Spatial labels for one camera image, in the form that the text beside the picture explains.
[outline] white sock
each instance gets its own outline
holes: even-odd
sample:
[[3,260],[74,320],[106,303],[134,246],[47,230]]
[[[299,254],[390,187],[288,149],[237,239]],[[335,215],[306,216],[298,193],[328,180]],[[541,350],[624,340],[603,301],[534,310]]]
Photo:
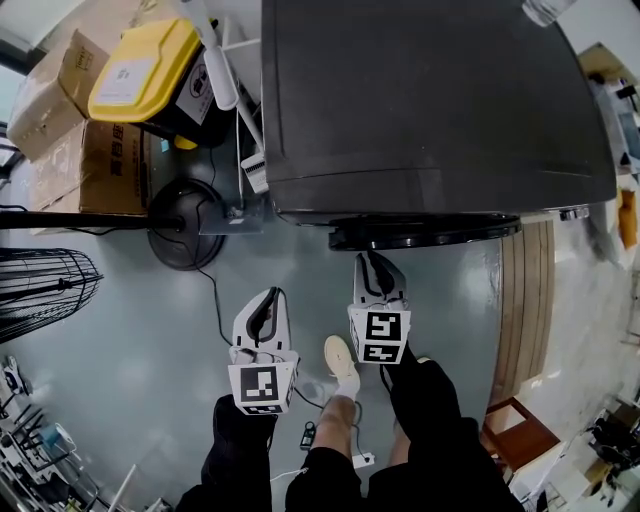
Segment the white sock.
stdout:
[[354,367],[349,375],[338,379],[338,390],[335,394],[346,396],[355,402],[358,391],[360,391],[360,375]]

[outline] orange object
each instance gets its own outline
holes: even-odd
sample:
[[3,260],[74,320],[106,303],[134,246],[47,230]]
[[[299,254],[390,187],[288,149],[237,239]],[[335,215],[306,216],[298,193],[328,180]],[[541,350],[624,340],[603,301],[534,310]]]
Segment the orange object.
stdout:
[[638,243],[638,216],[636,213],[636,194],[630,190],[622,190],[622,206],[618,210],[620,238],[625,249]]

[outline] person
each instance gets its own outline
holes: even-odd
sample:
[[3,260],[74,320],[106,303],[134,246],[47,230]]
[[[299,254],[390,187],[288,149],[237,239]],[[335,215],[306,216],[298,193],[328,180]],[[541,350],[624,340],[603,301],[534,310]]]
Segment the person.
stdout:
[[[395,442],[388,467],[369,479],[364,498],[351,453],[360,376],[342,338],[327,338],[324,352],[338,388],[289,485],[287,512],[523,510],[480,444],[477,422],[462,417],[451,380],[435,361],[418,362],[408,345],[399,365],[384,366],[392,383]],[[227,395],[216,404],[213,421],[214,445],[202,483],[183,496],[176,511],[271,510],[268,442],[276,418],[245,416]]]

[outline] yellow lid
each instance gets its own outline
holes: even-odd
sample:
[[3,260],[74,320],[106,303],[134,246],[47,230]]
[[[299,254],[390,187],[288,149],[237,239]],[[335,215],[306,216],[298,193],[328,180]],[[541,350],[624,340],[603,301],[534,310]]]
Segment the yellow lid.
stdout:
[[167,106],[200,39],[184,19],[149,23],[124,32],[89,98],[100,121],[146,121]]

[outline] white shoe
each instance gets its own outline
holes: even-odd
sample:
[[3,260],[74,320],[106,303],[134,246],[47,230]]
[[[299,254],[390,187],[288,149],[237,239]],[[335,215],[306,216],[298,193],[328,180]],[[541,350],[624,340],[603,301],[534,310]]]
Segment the white shoe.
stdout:
[[324,342],[324,358],[338,382],[358,374],[349,347],[340,336],[329,336]]

